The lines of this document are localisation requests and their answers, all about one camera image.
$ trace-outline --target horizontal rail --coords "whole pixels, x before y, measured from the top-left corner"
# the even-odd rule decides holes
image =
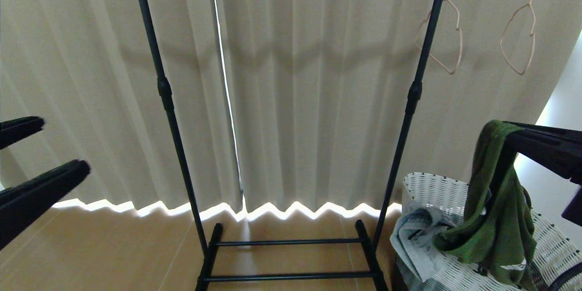
[[[373,278],[375,276],[377,276],[377,274],[372,271],[304,273],[304,274],[216,275],[207,278],[202,278],[202,281],[248,282],[248,281],[280,281],[297,279],[354,279],[354,278]]]
[[[362,243],[362,238],[354,239],[313,239],[313,240],[264,240],[264,241],[220,241],[219,247],[244,247],[244,246],[280,246],[280,245],[330,245],[336,243]]]

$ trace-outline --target laundry basket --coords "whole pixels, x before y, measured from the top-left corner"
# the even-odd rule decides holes
[[[443,210],[456,225],[463,222],[467,183],[439,175],[411,173],[405,177],[404,185],[403,208],[407,202],[415,200],[427,207]],[[537,285],[550,285],[565,270],[582,262],[582,255],[541,214],[532,210],[532,218],[536,227],[534,239],[537,241],[532,265],[534,282]],[[501,284],[493,277],[478,274],[476,264],[462,264],[451,255],[445,255],[443,268],[424,283],[415,278],[399,259],[397,264],[410,291],[518,290],[518,287]],[[582,290],[582,276],[578,275],[566,283],[561,288],[561,291],[565,290]]]

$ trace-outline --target white wicker basket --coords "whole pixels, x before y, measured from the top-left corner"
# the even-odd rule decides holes
[[[425,206],[443,210],[455,224],[462,223],[467,183],[433,174],[411,173],[405,177],[404,184],[406,191],[402,195],[403,208],[413,199]],[[537,241],[534,264],[540,271],[541,278],[550,285],[562,272],[582,262],[582,255],[554,224],[535,211],[532,211],[532,218],[536,227],[534,239]],[[474,266],[462,264],[454,256],[447,255],[442,270],[416,289],[430,290],[431,285],[438,281],[449,290],[518,290],[517,287],[504,285],[493,278],[482,276],[473,269]],[[582,290],[582,276],[578,275],[571,279],[561,290]]]

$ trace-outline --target curtain fold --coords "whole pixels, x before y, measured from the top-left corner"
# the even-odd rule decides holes
[[[200,210],[241,189],[214,0],[149,0]],[[188,201],[137,0],[2,0],[2,120],[46,119],[2,151],[14,186],[73,158],[93,167],[67,198]]]
[[[399,179],[430,171],[468,179],[475,140],[492,118],[532,122],[576,42],[582,0],[535,0],[536,54],[525,76],[499,38],[528,0],[453,0],[464,57],[451,76],[430,60]],[[432,0],[217,0],[247,208],[299,201],[379,206]],[[504,46],[525,65],[532,19],[522,11]],[[433,51],[457,60],[445,5]]]

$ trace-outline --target black metal garment rack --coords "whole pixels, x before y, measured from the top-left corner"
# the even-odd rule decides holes
[[[186,162],[184,147],[181,141],[180,131],[176,121],[176,114],[174,112],[172,90],[170,88],[168,78],[166,78],[166,74],[164,73],[164,67],[162,65],[162,59],[160,57],[160,49],[158,47],[158,42],[156,40],[156,32],[154,31],[154,24],[152,22],[148,1],[147,0],[138,1],[140,3],[141,15],[143,17],[145,32],[147,34],[148,42],[150,44],[154,66],[156,68],[156,73],[158,75],[158,92],[160,93],[160,97],[162,98],[162,102],[164,103],[164,109],[166,110],[166,114],[168,116],[168,122],[170,125],[170,129],[172,131],[174,146],[176,147],[181,172],[184,178],[188,198],[190,200],[190,204],[192,207],[192,213],[194,215],[196,229],[198,231],[198,237],[200,238],[200,245],[202,247],[202,252],[204,254],[204,263],[202,264],[200,276],[198,277],[196,291],[205,291],[206,289],[208,289],[208,284],[210,282],[272,281],[289,279],[339,279],[339,278],[372,278],[374,281],[374,285],[376,286],[376,289],[378,291],[387,291],[388,288],[386,286],[386,282],[384,281],[384,275],[376,260],[376,249],[378,247],[378,242],[380,241],[380,233],[382,231],[382,226],[384,225],[386,211],[390,201],[392,189],[394,188],[394,184],[396,181],[398,167],[400,166],[402,154],[404,152],[406,138],[409,133],[412,117],[416,109],[416,104],[420,99],[420,94],[422,93],[422,77],[424,76],[424,70],[426,68],[426,62],[428,61],[428,55],[431,50],[432,40],[437,29],[437,21],[439,18],[439,14],[441,12],[441,5],[443,3],[443,0],[434,0],[432,3],[432,14],[428,21],[428,26],[426,28],[426,36],[424,38],[424,44],[422,44],[422,51],[420,54],[420,59],[418,60],[418,68],[416,69],[416,75],[409,89],[408,101],[406,103],[405,109],[405,117],[402,123],[401,133],[396,146],[394,159],[391,165],[391,171],[389,179],[387,181],[384,201],[380,211],[380,218],[378,219],[378,225],[376,227],[376,232],[374,233],[373,241],[368,236],[368,233],[366,232],[366,229],[362,221],[357,221],[356,231],[358,233],[358,238],[355,239],[235,241],[235,242],[220,241],[222,235],[222,225],[220,223],[217,223],[216,226],[214,227],[214,231],[212,232],[212,237],[210,237],[210,243],[206,243],[206,238],[204,236],[204,230],[202,228],[202,222],[200,220],[200,214],[198,212],[198,206],[196,204],[196,197],[192,187],[191,176]],[[212,267],[214,266],[216,253],[218,252],[219,247],[310,245],[322,243],[324,244],[360,243],[362,246],[362,250],[364,251],[368,267],[370,269],[368,271],[359,272],[317,272],[307,274],[264,274],[264,275],[232,275],[232,276],[212,275]]]

